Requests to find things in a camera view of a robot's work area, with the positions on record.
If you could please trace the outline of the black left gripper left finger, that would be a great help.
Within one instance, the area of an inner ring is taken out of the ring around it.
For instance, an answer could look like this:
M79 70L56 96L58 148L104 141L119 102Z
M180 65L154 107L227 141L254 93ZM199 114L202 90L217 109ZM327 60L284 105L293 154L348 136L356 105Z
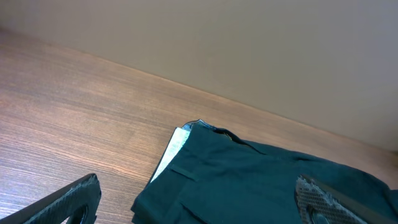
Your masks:
M97 175L87 174L28 207L1 219L1 223L94 224L100 200L101 188Z

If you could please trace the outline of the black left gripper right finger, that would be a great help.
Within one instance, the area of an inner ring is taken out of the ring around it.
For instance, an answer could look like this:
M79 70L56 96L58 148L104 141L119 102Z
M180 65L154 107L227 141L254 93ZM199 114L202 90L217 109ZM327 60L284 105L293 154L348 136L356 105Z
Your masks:
M397 224L307 175L300 175L296 181L295 202L303 223Z

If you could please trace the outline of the black shorts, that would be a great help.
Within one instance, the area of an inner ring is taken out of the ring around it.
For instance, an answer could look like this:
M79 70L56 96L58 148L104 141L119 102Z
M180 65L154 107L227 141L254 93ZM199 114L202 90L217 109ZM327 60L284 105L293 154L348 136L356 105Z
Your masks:
M397 220L397 191L371 174L246 141L202 120L183 129L187 140L136 197L133 223L300 223L295 186L302 174Z

